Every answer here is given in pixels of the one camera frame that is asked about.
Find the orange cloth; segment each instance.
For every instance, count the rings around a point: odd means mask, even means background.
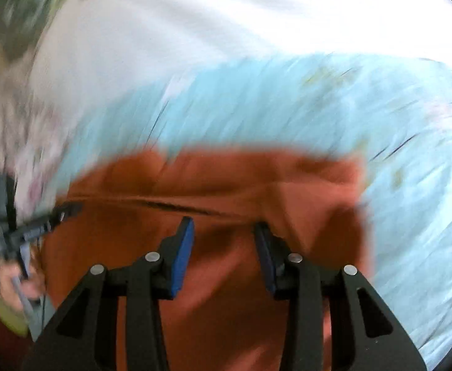
[[[46,239],[49,294],[59,305],[91,265],[131,264],[190,215],[195,244],[183,289],[174,301],[160,302],[170,369],[277,371],[288,306],[265,289],[252,225],[266,220],[293,251],[317,264],[355,264],[365,272],[359,179],[354,163],[286,151],[196,150],[172,161],[143,151],[119,159],[71,186],[68,199],[86,204]],[[138,199],[194,210],[136,206]],[[124,306],[119,315],[123,371]],[[324,336],[327,345],[328,322]]]

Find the folded garment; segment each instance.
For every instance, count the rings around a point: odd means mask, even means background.
[[[85,205],[46,240],[48,292],[58,306],[91,265],[129,265],[192,216],[195,244],[183,290],[160,302],[170,368],[277,370],[288,307],[265,289],[252,226],[265,220],[316,264],[351,263],[365,273],[360,174],[350,161],[286,151],[193,150],[168,161],[147,150],[121,158],[71,186],[67,199]],[[119,371],[126,370],[122,303]],[[324,338],[328,368],[328,317]]]

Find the silver screw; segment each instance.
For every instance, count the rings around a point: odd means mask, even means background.
[[[299,264],[301,261],[303,261],[303,257],[300,254],[297,254],[296,252],[292,252],[290,255],[288,255],[288,261],[294,262],[295,264]]]
[[[161,259],[161,255],[160,255],[158,252],[151,251],[151,252],[149,252],[149,253],[145,256],[145,259],[146,259],[148,262],[156,262],[156,261],[158,261],[159,259]]]
[[[104,271],[104,265],[97,264],[93,265],[93,267],[90,268],[90,273],[93,275],[100,275]]]
[[[346,274],[351,276],[356,275],[356,273],[358,272],[358,269],[356,269],[356,267],[354,267],[353,265],[346,265],[343,270]]]

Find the bed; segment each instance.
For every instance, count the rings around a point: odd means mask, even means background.
[[[372,282],[428,369],[448,353],[451,0],[0,0],[0,71],[32,46],[79,122],[47,195],[143,146],[358,155]]]

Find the light blue sheet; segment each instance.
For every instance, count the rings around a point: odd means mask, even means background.
[[[83,122],[52,188],[148,144],[290,146],[366,159],[375,276],[432,369],[452,346],[452,72],[420,59],[312,55],[240,61],[168,80]]]

